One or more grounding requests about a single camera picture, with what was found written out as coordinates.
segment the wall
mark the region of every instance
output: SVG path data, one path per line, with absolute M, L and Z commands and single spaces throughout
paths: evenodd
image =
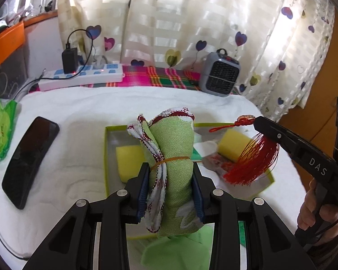
M 338 96 L 338 12 L 332 41 L 324 64 L 314 81 L 307 105 L 295 107 L 282 117 L 280 124 L 301 135 L 332 156 L 336 138 L 335 114 Z M 309 189 L 312 176 L 296 165 L 303 185 Z
M 63 46 L 58 18 L 54 17 L 25 28 L 24 57 L 29 77 L 38 77 L 46 71 L 61 69 Z

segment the smartphone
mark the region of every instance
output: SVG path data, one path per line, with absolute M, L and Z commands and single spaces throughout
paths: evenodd
M 37 117 L 17 146 L 1 184 L 17 209 L 24 209 L 41 161 L 58 133 L 57 123 Z

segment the white sheet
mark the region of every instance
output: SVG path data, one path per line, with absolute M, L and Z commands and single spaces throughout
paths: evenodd
M 105 198 L 104 128 L 124 125 L 143 113 L 147 119 L 175 106 L 186 106 L 196 122 L 232 122 L 242 114 L 259 116 L 241 96 L 216 97 L 197 91 L 157 87 L 72 87 L 25 96 L 7 157 L 0 163 L 0 237 L 19 256 L 31 255 L 62 215 L 80 198 Z M 60 133 L 40 166 L 24 210 L 16 209 L 1 189 L 13 152 L 31 122 L 42 116 Z M 243 128 L 252 137 L 252 126 Z M 275 183 L 260 194 L 292 232 L 305 189 L 285 151 L 273 170 Z M 0 243 L 0 254 L 13 269 L 23 261 Z

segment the finger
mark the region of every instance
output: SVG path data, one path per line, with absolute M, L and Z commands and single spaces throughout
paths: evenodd
M 302 217 L 300 215 L 298 215 L 298 218 L 297 218 L 297 223 L 298 223 L 298 227 L 302 230 L 307 230 L 309 228 L 309 225 L 307 225 Z
M 310 189 L 305 195 L 304 204 L 307 206 L 310 212 L 313 212 L 314 209 L 316 208 L 317 200 L 313 189 Z
M 319 215 L 324 221 L 333 223 L 338 219 L 338 206 L 333 204 L 323 205 L 320 208 Z
M 301 210 L 299 212 L 303 222 L 310 227 L 315 224 L 315 216 L 312 212 L 309 211 L 308 207 L 303 203 Z
M 325 217 L 326 219 L 331 219 L 331 223 L 335 222 L 335 221 L 338 219 L 338 206 L 334 206 L 334 207 L 335 207 L 335 208 L 330 208 L 330 209 L 324 207 L 324 209 L 323 209 L 323 210 L 321 209 L 321 211 L 320 211 L 321 216 L 323 215 L 323 217 Z M 315 244 L 315 246 L 319 246 L 319 245 L 328 243 L 328 242 L 330 242 L 331 240 L 333 240 L 337 235 L 338 235 L 338 223 L 337 223 L 334 227 L 328 229 L 328 230 L 324 233 L 324 235 L 323 235 L 323 237 L 320 239 L 320 241 L 319 241 L 318 243 Z
M 310 181 L 309 183 L 309 187 L 312 189 L 312 190 L 315 190 L 316 187 L 317 187 L 317 181 L 315 180 L 315 178 L 312 178 L 312 180 Z

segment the space heater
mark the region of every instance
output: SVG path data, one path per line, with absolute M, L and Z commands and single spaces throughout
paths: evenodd
M 229 57 L 227 51 L 221 48 L 206 57 L 199 87 L 209 94 L 228 96 L 238 78 L 239 71 L 239 62 Z

